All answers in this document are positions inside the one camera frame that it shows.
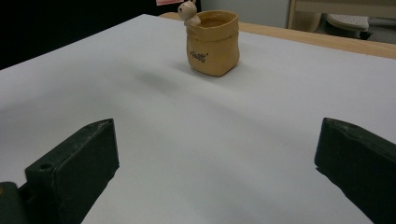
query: small pot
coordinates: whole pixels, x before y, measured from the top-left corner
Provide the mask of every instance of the small pot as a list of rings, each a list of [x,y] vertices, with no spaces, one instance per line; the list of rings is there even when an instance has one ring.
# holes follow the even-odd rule
[[[195,70],[221,77],[239,61],[238,15],[211,10],[197,14],[199,25],[187,24],[187,57]]]

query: white tabletop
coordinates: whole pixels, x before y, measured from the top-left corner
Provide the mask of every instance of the white tabletop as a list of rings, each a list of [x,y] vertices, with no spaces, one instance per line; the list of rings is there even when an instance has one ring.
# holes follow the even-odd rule
[[[396,62],[240,33],[224,77],[190,69],[181,21],[143,15],[0,71],[0,181],[115,120],[97,223],[371,223],[315,168],[325,117],[396,142]]]

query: cartoon figurine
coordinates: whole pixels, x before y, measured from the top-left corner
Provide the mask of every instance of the cartoon figurine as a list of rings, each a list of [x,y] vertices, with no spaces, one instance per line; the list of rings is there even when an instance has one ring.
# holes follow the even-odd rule
[[[188,0],[185,3],[182,3],[178,9],[178,16],[184,21],[184,25],[199,25],[201,24],[201,20],[196,15],[197,7],[195,6],[196,0]]]

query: wooden table edge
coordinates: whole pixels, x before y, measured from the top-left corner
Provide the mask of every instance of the wooden table edge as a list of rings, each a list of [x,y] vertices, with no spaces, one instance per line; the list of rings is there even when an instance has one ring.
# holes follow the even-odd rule
[[[163,13],[160,17],[179,20],[176,12]],[[314,34],[246,22],[239,22],[239,31],[255,35],[267,35],[330,49],[340,49],[360,54],[396,59],[396,45],[387,43]]]

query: wooden surface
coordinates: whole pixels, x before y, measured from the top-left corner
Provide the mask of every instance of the wooden surface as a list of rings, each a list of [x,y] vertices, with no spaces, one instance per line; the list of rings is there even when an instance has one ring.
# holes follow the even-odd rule
[[[160,15],[160,17],[179,20],[176,12],[167,12]],[[256,35],[268,35],[331,49],[341,49],[355,53],[396,59],[396,45],[392,44],[364,41],[332,35],[312,34],[308,32],[287,30],[245,22],[239,22],[239,31]]]
[[[288,24],[287,28],[292,29],[295,23],[294,19],[294,14],[296,12],[296,1],[295,0],[290,0],[290,6],[289,6],[289,17],[288,17]]]

